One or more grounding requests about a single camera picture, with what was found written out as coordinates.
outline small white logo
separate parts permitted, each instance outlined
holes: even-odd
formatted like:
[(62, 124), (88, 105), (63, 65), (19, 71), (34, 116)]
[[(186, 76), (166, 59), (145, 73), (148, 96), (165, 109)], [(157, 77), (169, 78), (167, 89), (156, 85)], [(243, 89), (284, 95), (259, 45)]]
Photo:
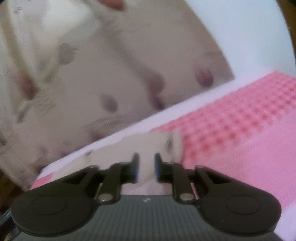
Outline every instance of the small white logo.
[(145, 198), (145, 199), (143, 199), (143, 202), (146, 202), (146, 203), (147, 203), (147, 202), (150, 202), (150, 201), (151, 201), (151, 199), (150, 199), (150, 198), (148, 198), (148, 197), (147, 197), (147, 198)]

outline metal rivet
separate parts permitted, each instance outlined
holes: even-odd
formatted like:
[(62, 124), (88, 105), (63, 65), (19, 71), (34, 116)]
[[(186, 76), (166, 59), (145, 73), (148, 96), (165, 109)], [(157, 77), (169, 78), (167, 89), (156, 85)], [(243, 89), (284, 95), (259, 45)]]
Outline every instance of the metal rivet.
[(103, 193), (101, 194), (98, 199), (101, 201), (101, 202), (107, 202), (107, 201), (110, 201), (113, 199), (113, 196), (109, 193)]
[(182, 201), (190, 201), (190, 200), (194, 199), (194, 196), (192, 194), (190, 194), (190, 193), (182, 193), (180, 195), (180, 199)]

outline white wall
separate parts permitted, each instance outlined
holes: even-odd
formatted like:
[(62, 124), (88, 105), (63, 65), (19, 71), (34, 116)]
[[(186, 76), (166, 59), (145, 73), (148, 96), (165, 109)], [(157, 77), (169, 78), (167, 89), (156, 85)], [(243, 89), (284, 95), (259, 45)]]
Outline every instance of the white wall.
[(272, 68), (296, 77), (293, 46), (276, 0), (186, 0), (234, 74)]

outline black round pad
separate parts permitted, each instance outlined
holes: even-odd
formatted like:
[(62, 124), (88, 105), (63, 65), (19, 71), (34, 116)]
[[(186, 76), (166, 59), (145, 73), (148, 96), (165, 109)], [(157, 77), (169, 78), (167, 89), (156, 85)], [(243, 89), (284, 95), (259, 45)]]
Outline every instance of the black round pad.
[(274, 196), (234, 182), (211, 187), (198, 208), (210, 225), (239, 236), (270, 232), (281, 216), (280, 203)]
[(24, 193), (11, 208), (16, 226), (34, 236), (69, 233), (90, 220), (96, 205), (77, 185), (58, 182)]

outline pink textured foam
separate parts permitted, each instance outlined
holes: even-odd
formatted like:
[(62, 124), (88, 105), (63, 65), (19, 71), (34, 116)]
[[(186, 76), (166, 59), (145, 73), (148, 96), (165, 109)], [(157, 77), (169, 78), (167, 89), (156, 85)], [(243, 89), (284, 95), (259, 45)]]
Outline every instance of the pink textured foam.
[(296, 79), (273, 72), (154, 130), (181, 130), (186, 168), (208, 166), (286, 206), (296, 200), (295, 108)]
[(34, 184), (31, 186), (30, 189), (34, 189), (34, 188), (40, 187), (42, 185), (45, 185), (47, 183), (50, 183), (50, 181), (52, 179), (52, 175), (53, 175), (53, 173), (51, 173), (51, 174), (49, 174), (49, 175), (47, 175), (45, 177), (42, 177), (42, 178), (37, 179), (34, 182)]

